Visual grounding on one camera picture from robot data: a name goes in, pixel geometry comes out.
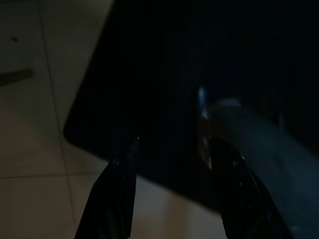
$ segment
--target tile floor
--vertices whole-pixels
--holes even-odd
[[[0,0],[0,238],[71,239],[107,163],[61,137],[111,0]],[[133,239],[224,239],[218,214],[138,178]]]

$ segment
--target beige floor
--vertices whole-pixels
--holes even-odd
[[[0,239],[71,239],[107,165],[61,129],[111,0],[0,0]],[[139,178],[134,239],[224,239],[218,214]]]

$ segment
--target white floor tile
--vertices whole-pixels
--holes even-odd
[[[44,34],[61,128],[111,8],[112,0],[40,0]],[[65,141],[67,171],[103,171],[106,163]]]
[[[0,192],[0,238],[74,238],[65,176],[1,179]]]
[[[98,177],[99,175],[69,176],[76,229],[80,224],[91,188]]]
[[[0,3],[0,29],[0,73],[33,70],[0,87],[0,178],[63,174],[36,1]]]
[[[97,176],[71,176],[78,226]],[[192,201],[138,178],[132,239],[226,239],[222,219]]]

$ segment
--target floor grout line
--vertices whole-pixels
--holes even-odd
[[[38,18],[39,18],[39,22],[40,22],[41,34],[42,34],[42,39],[43,39],[43,44],[44,44],[44,54],[45,54],[46,64],[47,64],[48,73],[49,73],[51,93],[52,93],[52,97],[53,97],[55,119],[56,119],[56,124],[57,124],[58,135],[59,135],[59,139],[60,139],[61,155],[62,155],[63,162],[64,162],[66,183],[67,183],[67,187],[68,187],[68,191],[69,191],[69,200],[70,200],[70,206],[71,206],[71,212],[72,212],[73,229],[76,233],[76,220],[75,220],[75,215],[74,215],[73,199],[72,199],[72,193],[71,193],[71,184],[70,184],[69,174],[67,171],[67,163],[66,163],[66,157],[65,157],[65,152],[64,152],[63,137],[62,137],[62,133],[61,133],[62,128],[60,127],[60,122],[59,122],[59,117],[58,117],[57,103],[56,103],[54,87],[53,87],[53,80],[52,80],[52,72],[51,72],[51,68],[50,68],[48,49],[47,49],[47,44],[46,44],[45,34],[44,34],[44,26],[43,26],[43,21],[42,21],[40,0],[36,0],[36,4],[37,4],[37,12],[38,12]]]
[[[69,173],[69,177],[73,176],[94,176],[100,175],[101,173]],[[45,178],[45,177],[66,177],[66,174],[63,173],[55,173],[55,174],[38,174],[38,175],[19,175],[19,176],[7,176],[0,177],[1,179],[23,179],[23,178]]]
[[[24,1],[29,1],[31,2],[32,0],[0,0],[0,4],[8,4],[8,3],[16,3],[16,2],[24,2]]]

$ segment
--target dark fabric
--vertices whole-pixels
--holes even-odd
[[[286,2],[117,0],[65,137],[110,160],[140,136],[140,175],[216,210],[210,172],[193,160],[198,85],[212,101],[239,96],[274,119],[284,111],[291,131],[316,136],[313,15]]]

